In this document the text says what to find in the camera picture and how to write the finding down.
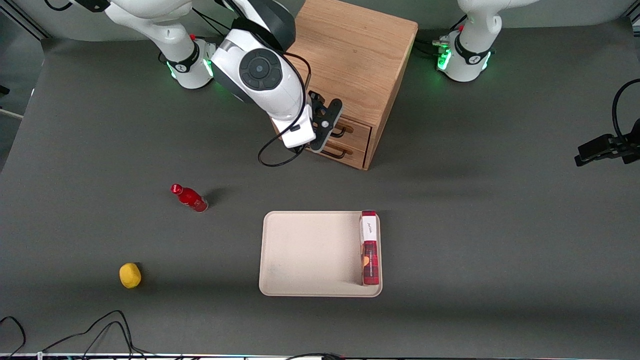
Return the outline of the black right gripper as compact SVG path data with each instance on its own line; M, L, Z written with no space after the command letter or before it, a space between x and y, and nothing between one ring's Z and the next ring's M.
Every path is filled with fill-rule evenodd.
M325 99L319 93L309 91L308 95L311 100L311 125L314 126L315 135L309 146L324 147L342 115L343 101L334 98L329 105L325 105Z

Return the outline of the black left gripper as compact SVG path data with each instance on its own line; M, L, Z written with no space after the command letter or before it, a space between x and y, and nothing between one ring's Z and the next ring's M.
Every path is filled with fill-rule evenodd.
M640 159L640 119L638 118L627 134L619 132L621 149L618 151L617 137L603 134L578 146L578 155L574 157L576 166L582 167L594 161L622 158L629 165Z

